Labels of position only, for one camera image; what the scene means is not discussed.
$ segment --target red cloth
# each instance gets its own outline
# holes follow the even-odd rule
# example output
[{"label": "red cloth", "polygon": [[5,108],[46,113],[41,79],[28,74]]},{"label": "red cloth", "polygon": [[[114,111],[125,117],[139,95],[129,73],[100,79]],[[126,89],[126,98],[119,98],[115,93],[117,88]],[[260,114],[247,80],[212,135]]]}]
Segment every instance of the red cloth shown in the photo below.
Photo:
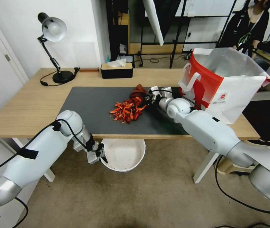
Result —
[{"label": "red cloth", "polygon": [[130,98],[134,98],[134,97],[145,97],[145,95],[147,94],[147,92],[145,91],[145,89],[143,88],[143,86],[141,84],[138,84],[136,86],[136,88],[133,90],[133,92],[130,95]]}]

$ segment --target lamp arm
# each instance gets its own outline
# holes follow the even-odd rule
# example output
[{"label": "lamp arm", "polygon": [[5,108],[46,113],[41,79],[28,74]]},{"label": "lamp arm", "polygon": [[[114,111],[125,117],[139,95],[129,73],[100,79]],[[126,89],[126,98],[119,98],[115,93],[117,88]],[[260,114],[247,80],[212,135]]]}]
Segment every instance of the lamp arm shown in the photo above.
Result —
[{"label": "lamp arm", "polygon": [[54,57],[51,56],[51,54],[49,53],[49,51],[47,50],[46,46],[44,45],[44,43],[47,41],[46,38],[42,36],[37,38],[39,40],[39,42],[41,43],[41,45],[43,46],[44,50],[46,51],[47,55],[50,57],[50,61],[52,62],[52,64],[56,67],[57,72],[59,74],[61,74],[61,70],[60,70],[60,65],[59,63],[56,61],[56,59]]}]

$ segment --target desk lamp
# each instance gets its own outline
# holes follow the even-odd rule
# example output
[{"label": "desk lamp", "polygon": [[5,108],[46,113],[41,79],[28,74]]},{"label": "desk lamp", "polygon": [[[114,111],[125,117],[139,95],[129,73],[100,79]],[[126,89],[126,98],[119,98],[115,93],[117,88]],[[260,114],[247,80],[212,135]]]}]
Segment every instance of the desk lamp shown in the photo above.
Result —
[{"label": "desk lamp", "polygon": [[53,75],[53,81],[63,84],[73,80],[77,72],[75,71],[75,73],[72,73],[71,71],[61,71],[59,63],[56,61],[55,58],[51,56],[51,54],[44,45],[44,43],[48,40],[52,42],[57,42],[64,38],[66,34],[65,23],[56,17],[49,17],[46,13],[39,13],[38,20],[42,24],[43,33],[42,36],[38,37],[38,40],[43,46],[47,55],[50,57],[50,61],[57,69],[57,73]]}]

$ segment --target tissue box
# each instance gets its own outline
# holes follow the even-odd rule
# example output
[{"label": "tissue box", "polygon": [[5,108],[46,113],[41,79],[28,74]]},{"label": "tissue box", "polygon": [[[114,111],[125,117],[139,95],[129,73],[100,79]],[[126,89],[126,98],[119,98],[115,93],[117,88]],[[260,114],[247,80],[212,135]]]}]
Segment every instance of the tissue box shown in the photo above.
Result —
[{"label": "tissue box", "polygon": [[124,67],[109,67],[107,63],[103,63],[100,70],[103,79],[133,77],[133,66],[129,62]]}]

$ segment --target tissue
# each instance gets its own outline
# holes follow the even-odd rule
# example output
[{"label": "tissue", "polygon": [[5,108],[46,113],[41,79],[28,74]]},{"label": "tissue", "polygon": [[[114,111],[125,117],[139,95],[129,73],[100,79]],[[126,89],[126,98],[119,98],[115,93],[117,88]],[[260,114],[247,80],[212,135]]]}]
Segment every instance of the tissue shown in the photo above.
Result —
[{"label": "tissue", "polygon": [[115,60],[107,63],[109,67],[122,67],[126,65],[126,59]]}]

